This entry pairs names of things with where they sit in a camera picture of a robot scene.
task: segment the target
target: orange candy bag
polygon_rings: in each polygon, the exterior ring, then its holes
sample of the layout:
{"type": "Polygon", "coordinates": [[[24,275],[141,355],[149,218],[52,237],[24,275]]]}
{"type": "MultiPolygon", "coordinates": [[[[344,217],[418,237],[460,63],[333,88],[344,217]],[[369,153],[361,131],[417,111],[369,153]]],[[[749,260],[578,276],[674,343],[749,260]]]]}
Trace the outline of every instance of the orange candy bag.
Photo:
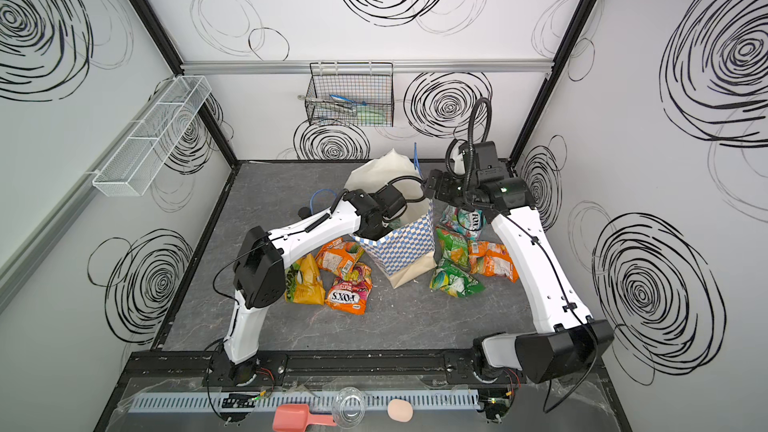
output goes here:
{"type": "Polygon", "coordinates": [[[518,281],[518,270],[512,263],[507,248],[503,244],[485,241],[469,241],[470,272],[486,277],[505,275],[512,282],[518,281]]]}
{"type": "Polygon", "coordinates": [[[323,245],[317,253],[317,266],[341,276],[352,270],[365,251],[357,242],[344,242],[339,237],[323,245]]]}
{"type": "Polygon", "coordinates": [[[338,311],[363,315],[372,287],[371,268],[365,264],[355,264],[352,270],[333,279],[326,304],[338,311]]]}

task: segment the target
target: candy bag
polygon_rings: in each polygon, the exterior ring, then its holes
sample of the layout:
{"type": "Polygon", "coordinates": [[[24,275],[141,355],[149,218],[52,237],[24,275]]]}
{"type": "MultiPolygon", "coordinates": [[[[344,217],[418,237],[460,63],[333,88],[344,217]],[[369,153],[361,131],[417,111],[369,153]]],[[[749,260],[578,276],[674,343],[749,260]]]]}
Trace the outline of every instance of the candy bag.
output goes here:
{"type": "Polygon", "coordinates": [[[440,261],[432,274],[429,288],[432,290],[439,288],[453,297],[466,297],[485,290],[483,284],[477,279],[445,258],[440,261]]]}
{"type": "Polygon", "coordinates": [[[442,247],[442,256],[451,260],[461,267],[468,267],[468,249],[467,239],[456,232],[436,227],[437,239],[442,247]]]}
{"type": "Polygon", "coordinates": [[[326,290],[312,254],[307,254],[286,270],[286,302],[322,305],[326,290]]]}
{"type": "Polygon", "coordinates": [[[363,315],[372,287],[371,268],[365,264],[355,264],[352,270],[333,279],[326,304],[338,311],[363,315]]]}
{"type": "Polygon", "coordinates": [[[502,244],[469,241],[469,267],[470,273],[473,274],[483,274],[486,277],[505,275],[513,282],[518,280],[518,271],[514,268],[507,248],[502,244]]]}
{"type": "Polygon", "coordinates": [[[317,253],[317,265],[334,275],[345,274],[360,260],[365,251],[357,242],[344,242],[341,237],[323,245],[317,253]]]}
{"type": "Polygon", "coordinates": [[[477,240],[483,226],[482,211],[470,212],[463,208],[447,206],[446,210],[442,211],[440,223],[466,238],[477,240]]]}

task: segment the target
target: gray table surface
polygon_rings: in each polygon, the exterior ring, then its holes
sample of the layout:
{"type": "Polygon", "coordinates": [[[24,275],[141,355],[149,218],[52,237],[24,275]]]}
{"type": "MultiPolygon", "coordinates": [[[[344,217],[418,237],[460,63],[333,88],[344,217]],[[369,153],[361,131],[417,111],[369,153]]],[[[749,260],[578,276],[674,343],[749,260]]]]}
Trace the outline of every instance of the gray table surface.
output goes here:
{"type": "MultiPolygon", "coordinates": [[[[243,165],[230,191],[200,266],[190,284],[164,350],[201,350],[225,336],[233,310],[231,300],[214,293],[216,272],[236,257],[248,229],[265,230],[299,220],[300,207],[309,204],[315,190],[340,190],[352,163],[249,163],[243,165]]],[[[423,163],[427,174],[435,163],[423,163]]],[[[332,195],[318,195],[316,207],[330,205],[332,195]]],[[[436,204],[436,221],[443,204],[436,204]]],[[[490,226],[481,238],[498,242],[490,226]]],[[[365,315],[335,311],[319,305],[270,306],[260,336],[263,350],[343,350],[468,348],[472,340],[499,331],[533,331],[531,309],[520,282],[479,277],[485,291],[468,298],[430,291],[431,273],[394,289],[366,255],[361,262],[373,271],[373,290],[365,315]]],[[[326,290],[332,275],[322,272],[326,290]]],[[[232,292],[233,274],[225,270],[216,282],[232,292]]]]}

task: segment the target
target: white wall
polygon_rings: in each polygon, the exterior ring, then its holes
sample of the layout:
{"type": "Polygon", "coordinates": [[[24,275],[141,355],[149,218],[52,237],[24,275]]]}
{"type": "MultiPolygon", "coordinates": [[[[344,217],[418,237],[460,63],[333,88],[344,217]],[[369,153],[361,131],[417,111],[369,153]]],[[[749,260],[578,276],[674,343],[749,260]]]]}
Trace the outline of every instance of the white wall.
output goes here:
{"type": "Polygon", "coordinates": [[[572,285],[617,326],[604,360],[636,432],[765,428],[767,7],[604,0],[592,71],[560,80],[518,164],[572,285]],[[703,122],[731,114],[748,121],[703,122]]]}
{"type": "MultiPolygon", "coordinates": [[[[0,15],[0,261],[169,74],[127,0],[81,1],[80,9],[80,0],[70,1],[74,19],[51,15],[91,24],[92,37],[82,24],[67,29],[84,34],[79,45],[94,46],[90,57],[69,55],[66,46],[65,71],[14,42],[8,31],[21,29],[20,16],[7,8],[0,15]],[[25,55],[10,53],[12,45],[25,55]],[[72,72],[85,57],[88,73],[72,72]],[[45,66],[49,74],[13,85],[13,66],[45,66]]],[[[26,5],[27,17],[56,7],[39,0],[26,5]]],[[[219,110],[216,115],[224,119],[219,110]]],[[[0,314],[4,430],[93,429],[129,353],[149,347],[229,172],[197,120],[144,196],[99,195],[84,210],[0,314]]]]}
{"type": "MultiPolygon", "coordinates": [[[[379,1],[374,7],[363,4],[364,0],[150,0],[186,61],[552,57],[578,2],[379,1]]],[[[226,104],[227,121],[242,132],[234,140],[238,158],[368,158],[391,148],[411,155],[414,142],[422,158],[439,158],[454,135],[465,137],[466,128],[434,137],[429,129],[409,122],[406,111],[417,106],[407,91],[415,78],[395,76],[393,128],[321,127],[323,144],[331,142],[327,146],[331,152],[320,156],[294,156],[290,150],[295,148],[294,131],[307,119],[296,96],[306,93],[309,74],[217,76],[212,81],[217,89],[225,90],[218,98],[226,104]],[[338,152],[336,144],[346,143],[349,137],[362,143],[355,150],[363,154],[348,153],[345,147],[338,152]]],[[[430,102],[426,120],[466,125],[475,97],[485,88],[473,89],[476,79],[469,75],[454,75],[450,80],[453,84],[445,87],[440,99],[430,102]],[[432,106],[438,102],[443,105],[432,106]]],[[[495,108],[492,138],[504,156],[512,150],[542,74],[496,73],[488,74],[488,80],[495,108]]]]}

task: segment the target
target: white mesh shelf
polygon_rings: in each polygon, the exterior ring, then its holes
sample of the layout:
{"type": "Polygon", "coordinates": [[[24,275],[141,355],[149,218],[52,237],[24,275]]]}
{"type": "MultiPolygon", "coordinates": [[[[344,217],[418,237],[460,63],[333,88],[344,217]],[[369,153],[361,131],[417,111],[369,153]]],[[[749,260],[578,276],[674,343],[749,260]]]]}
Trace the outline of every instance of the white mesh shelf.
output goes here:
{"type": "Polygon", "coordinates": [[[107,197],[142,196],[210,94],[203,76],[178,76],[93,180],[107,197]]]}

